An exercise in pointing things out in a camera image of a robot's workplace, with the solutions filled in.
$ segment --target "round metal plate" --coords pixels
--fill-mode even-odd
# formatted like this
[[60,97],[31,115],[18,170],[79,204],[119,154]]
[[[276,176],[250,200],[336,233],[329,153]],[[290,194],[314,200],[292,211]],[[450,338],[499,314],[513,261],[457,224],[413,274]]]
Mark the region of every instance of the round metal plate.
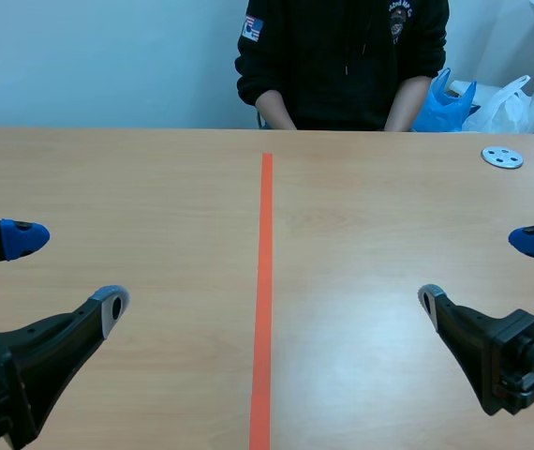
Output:
[[488,147],[482,150],[482,158],[502,169],[519,169],[523,166],[521,154],[506,147]]

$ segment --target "table surface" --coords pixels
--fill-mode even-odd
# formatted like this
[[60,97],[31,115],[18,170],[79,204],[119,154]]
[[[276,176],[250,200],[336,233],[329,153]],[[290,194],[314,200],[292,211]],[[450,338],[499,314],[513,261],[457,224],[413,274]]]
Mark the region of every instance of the table surface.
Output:
[[534,405],[488,417],[417,300],[534,314],[534,260],[507,244],[534,224],[534,136],[0,129],[0,217],[52,231],[0,263],[0,331],[132,295],[30,448],[248,448],[264,152],[272,448],[534,448]]

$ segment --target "white wall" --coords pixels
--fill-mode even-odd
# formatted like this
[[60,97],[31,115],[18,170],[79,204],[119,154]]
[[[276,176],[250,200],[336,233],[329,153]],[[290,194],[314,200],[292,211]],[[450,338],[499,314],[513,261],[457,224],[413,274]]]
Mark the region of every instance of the white wall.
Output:
[[[0,125],[254,127],[233,67],[246,1],[0,0]],[[531,90],[528,0],[450,2],[452,77]]]
[[452,78],[504,86],[531,76],[534,91],[534,13],[529,0],[450,0],[448,60]]

